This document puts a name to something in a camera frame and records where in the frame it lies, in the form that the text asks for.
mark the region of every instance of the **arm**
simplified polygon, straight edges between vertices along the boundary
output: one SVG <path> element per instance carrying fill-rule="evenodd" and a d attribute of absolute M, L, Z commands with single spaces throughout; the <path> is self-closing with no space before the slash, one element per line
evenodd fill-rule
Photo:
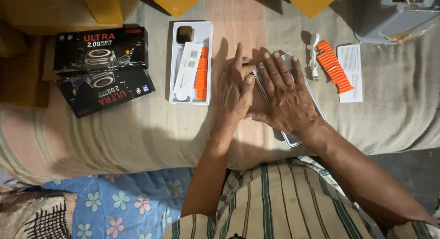
<path fill-rule="evenodd" d="M 340 136 L 320 117 L 305 86 L 298 59 L 292 57 L 293 76 L 278 52 L 265 53 L 260 79 L 271 104 L 271 114 L 252 113 L 254 120 L 297 135 L 329 166 L 353 199 L 387 231 L 410 220 L 437 224 L 391 175 Z"/>
<path fill-rule="evenodd" d="M 252 103 L 255 78 L 248 73 L 254 71 L 255 66 L 243 66 L 249 61 L 243 58 L 243 47 L 239 43 L 234 64 L 221 75 L 214 129 L 188 187 L 181 217 L 203 214 L 215 220 L 228 163 L 226 152 L 239 121 Z"/>

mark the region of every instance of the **orange ocean band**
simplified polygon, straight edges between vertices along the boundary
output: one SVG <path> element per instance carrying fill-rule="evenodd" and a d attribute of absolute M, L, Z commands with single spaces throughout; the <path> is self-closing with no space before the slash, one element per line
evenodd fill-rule
<path fill-rule="evenodd" d="M 201 49 L 201 56 L 197 66 L 194 88 L 197 90 L 197 99 L 206 99 L 208 81 L 208 47 Z"/>
<path fill-rule="evenodd" d="M 333 80 L 333 84 L 338 85 L 339 93 L 345 93 L 355 88 L 351 86 L 347 75 L 345 75 L 338 58 L 334 54 L 327 41 L 322 41 L 316 47 L 319 50 L 316 58 L 321 63 L 327 74 Z"/>

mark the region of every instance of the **pink flower print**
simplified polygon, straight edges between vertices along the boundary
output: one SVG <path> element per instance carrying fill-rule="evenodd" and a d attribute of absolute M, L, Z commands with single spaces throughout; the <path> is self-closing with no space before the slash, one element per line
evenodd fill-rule
<path fill-rule="evenodd" d="M 118 231 L 124 231 L 125 226 L 122 224 L 122 217 L 118 218 L 118 220 L 114 220 L 113 217 L 109 217 L 111 227 L 107 230 L 107 235 L 112 234 L 113 238 L 118 237 Z"/>
<path fill-rule="evenodd" d="M 151 206 L 148 204 L 148 202 L 150 202 L 149 197 L 145 197 L 143 195 L 138 195 L 138 199 L 139 199 L 139 201 L 135 202 L 135 207 L 140 208 L 139 214 L 143 215 L 145 213 L 145 211 L 151 210 Z"/>
<path fill-rule="evenodd" d="M 119 178 L 121 174 L 106 174 L 106 179 L 110 179 L 110 182 L 114 183 L 114 178 Z"/>

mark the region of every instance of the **blue blanket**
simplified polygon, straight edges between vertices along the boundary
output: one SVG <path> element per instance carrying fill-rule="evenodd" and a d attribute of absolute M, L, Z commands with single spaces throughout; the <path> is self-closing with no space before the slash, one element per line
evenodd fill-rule
<path fill-rule="evenodd" d="M 180 218 L 193 170 L 81 176 L 42 185 L 77 193 L 73 238 L 158 239 Z"/>

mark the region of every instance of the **plastic bag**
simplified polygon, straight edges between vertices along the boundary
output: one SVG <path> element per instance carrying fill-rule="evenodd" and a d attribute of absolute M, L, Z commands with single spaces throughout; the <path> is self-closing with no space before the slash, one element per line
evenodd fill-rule
<path fill-rule="evenodd" d="M 388 40 L 396 42 L 397 44 L 405 43 L 410 39 L 414 39 L 416 37 L 424 35 L 429 29 L 438 26 L 440 21 L 439 18 L 440 18 L 440 13 L 437 16 L 427 20 L 426 22 L 418 26 L 415 26 L 414 28 L 411 28 L 401 33 L 388 35 L 386 36 L 386 38 Z"/>

